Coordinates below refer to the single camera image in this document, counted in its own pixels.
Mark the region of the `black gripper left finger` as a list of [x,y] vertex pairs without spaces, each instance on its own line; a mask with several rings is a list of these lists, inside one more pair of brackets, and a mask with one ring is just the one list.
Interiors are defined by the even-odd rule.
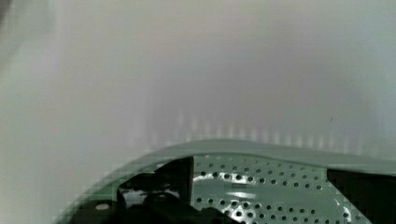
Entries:
[[142,204],[152,193],[165,192],[191,202],[194,158],[169,161],[153,172],[134,175],[118,186],[117,203],[123,209]]

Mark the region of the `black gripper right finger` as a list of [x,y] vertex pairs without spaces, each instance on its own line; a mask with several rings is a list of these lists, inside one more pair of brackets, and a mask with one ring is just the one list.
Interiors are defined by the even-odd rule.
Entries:
[[395,224],[395,175],[329,169],[327,179],[373,224]]

